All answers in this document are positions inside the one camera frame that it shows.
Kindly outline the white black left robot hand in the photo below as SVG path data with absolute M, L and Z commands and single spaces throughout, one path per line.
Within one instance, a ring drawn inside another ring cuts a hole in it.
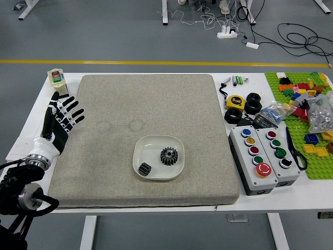
M 61 102 L 60 94 L 55 91 L 47 106 L 39 137 L 34 138 L 33 149 L 29 155 L 36 159 L 51 162 L 59 156 L 66 145 L 69 132 L 84 119 L 84 109 L 73 111 L 79 104 L 73 96 Z

